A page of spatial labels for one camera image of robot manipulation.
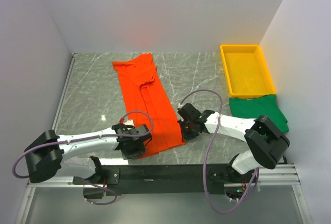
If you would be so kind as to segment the orange t shirt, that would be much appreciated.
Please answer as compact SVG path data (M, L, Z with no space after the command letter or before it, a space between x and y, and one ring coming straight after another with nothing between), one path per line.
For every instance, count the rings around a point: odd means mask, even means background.
M158 77L150 53L127 62L113 62L127 112L142 111L153 119L152 140L139 158L185 145L177 116Z

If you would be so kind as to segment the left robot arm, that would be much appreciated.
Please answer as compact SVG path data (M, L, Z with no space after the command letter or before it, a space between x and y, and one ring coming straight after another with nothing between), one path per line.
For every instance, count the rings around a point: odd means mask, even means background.
M151 131L145 124L115 124L80 135L58 136L54 130L48 130L25 149L28 178L31 183L41 183L56 175L75 176L96 184L106 175L99 158L86 158L86 154L120 151L124 159L131 159L143 155L151 140Z

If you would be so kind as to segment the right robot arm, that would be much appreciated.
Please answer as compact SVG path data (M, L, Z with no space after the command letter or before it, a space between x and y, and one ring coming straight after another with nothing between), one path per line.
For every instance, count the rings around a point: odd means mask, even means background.
M178 107L178 121L184 141L201 133L221 134L245 142L249 150L235 155L220 172L208 171L210 180L240 183L256 168L274 169L290 146L286 135L265 115L258 118L238 118L212 110L200 112L192 104Z

